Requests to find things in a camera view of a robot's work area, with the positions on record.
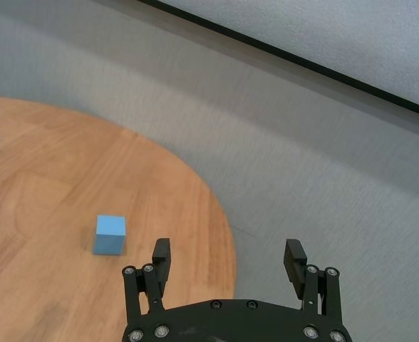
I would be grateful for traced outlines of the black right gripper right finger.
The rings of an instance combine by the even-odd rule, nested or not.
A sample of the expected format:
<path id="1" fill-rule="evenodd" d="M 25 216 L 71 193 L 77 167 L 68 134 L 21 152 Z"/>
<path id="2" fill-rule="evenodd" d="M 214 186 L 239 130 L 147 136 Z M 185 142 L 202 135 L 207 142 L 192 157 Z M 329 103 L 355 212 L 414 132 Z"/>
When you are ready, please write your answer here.
<path id="1" fill-rule="evenodd" d="M 296 295 L 301 300 L 301 310 L 318 315 L 341 317 L 340 272 L 334 267 L 320 270 L 307 262 L 307 256 L 298 239 L 287 239 L 284 251 L 284 267 Z"/>

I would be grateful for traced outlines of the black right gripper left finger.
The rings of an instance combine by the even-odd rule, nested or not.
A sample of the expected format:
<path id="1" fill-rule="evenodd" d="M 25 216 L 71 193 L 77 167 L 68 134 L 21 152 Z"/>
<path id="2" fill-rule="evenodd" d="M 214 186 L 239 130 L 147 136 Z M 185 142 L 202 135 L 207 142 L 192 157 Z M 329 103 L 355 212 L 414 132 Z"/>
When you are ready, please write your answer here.
<path id="1" fill-rule="evenodd" d="M 171 248 L 169 238 L 160 238 L 155 243 L 152 261 L 140 269 L 132 265 L 122 270 L 125 289 L 125 309 L 128 321 L 142 316 L 140 293 L 148 300 L 148 313 L 155 314 L 165 310 L 162 298 L 171 266 Z"/>

